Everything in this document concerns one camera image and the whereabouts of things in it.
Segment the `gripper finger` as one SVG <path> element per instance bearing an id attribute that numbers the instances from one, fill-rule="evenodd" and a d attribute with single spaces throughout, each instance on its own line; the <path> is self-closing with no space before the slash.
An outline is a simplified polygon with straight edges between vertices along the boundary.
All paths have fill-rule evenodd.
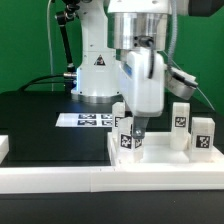
<path id="1" fill-rule="evenodd" d="M 143 139 L 149 119 L 147 117 L 133 117 L 132 137 L 134 139 Z"/>

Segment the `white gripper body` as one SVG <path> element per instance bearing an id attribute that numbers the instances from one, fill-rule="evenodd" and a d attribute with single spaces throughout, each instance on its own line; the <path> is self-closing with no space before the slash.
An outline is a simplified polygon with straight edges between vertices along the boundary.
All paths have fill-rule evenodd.
<path id="1" fill-rule="evenodd" d="M 188 100 L 198 84 L 195 77 L 164 63 L 147 48 L 128 51 L 119 65 L 119 91 L 136 117 L 158 117 L 164 108 L 164 88 Z"/>

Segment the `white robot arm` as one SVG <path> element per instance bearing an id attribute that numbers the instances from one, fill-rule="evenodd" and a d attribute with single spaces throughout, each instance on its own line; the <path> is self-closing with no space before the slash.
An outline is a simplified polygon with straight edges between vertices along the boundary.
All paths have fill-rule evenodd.
<path id="1" fill-rule="evenodd" d="M 145 137 L 148 119 L 161 115 L 164 90 L 188 99 L 195 78 L 172 66 L 179 15 L 209 17 L 224 0 L 72 0 L 66 17 L 79 17 L 83 59 L 72 96 L 105 102 L 122 95 L 133 116 L 131 135 Z"/>

